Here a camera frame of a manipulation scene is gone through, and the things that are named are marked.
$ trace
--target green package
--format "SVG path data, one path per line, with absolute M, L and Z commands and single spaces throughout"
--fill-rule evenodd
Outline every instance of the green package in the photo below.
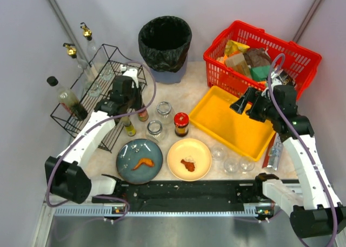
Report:
M 250 69 L 254 81 L 265 81 L 268 77 L 270 66 L 254 67 Z

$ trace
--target red basket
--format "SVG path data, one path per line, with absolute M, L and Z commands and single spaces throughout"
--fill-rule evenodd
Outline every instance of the red basket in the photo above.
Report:
M 235 21 L 216 37 L 212 45 L 205 51 L 203 58 L 207 64 L 208 86 L 219 86 L 237 97 L 241 97 L 248 86 L 261 90 L 264 90 L 265 86 L 232 68 L 227 68 L 216 60 L 218 57 L 224 56 L 226 43 L 230 39 L 247 44 L 251 48 L 268 48 L 268 54 L 272 59 L 283 52 L 286 56 L 283 69 L 295 80 L 298 98 L 314 79 L 322 59 L 321 55 L 292 41 L 285 42 L 266 34 L 263 29 Z

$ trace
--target black trash can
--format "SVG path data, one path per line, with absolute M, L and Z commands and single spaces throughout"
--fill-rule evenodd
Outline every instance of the black trash can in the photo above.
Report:
M 139 32 L 138 45 L 157 82 L 179 83 L 186 72 L 192 32 L 175 16 L 157 17 Z

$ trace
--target glass jar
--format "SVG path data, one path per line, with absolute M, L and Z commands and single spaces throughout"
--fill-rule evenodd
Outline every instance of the glass jar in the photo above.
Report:
M 164 101 L 157 105 L 158 119 L 162 124 L 171 124 L 174 120 L 174 111 L 170 103 Z
M 159 120 L 151 120 L 145 131 L 147 139 L 155 143 L 160 143 L 166 138 L 166 131 L 163 129 L 162 123 Z

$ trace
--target gold bottle cap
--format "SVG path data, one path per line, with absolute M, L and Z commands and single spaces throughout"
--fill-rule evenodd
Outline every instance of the gold bottle cap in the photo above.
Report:
M 81 28 L 83 29 L 83 36 L 90 41 L 92 39 L 92 31 L 84 22 L 81 23 Z
M 71 56 L 72 58 L 77 57 L 77 50 L 75 47 L 73 47 L 75 46 L 73 43 L 64 43 L 63 46 L 67 48 L 67 54 L 69 56 Z

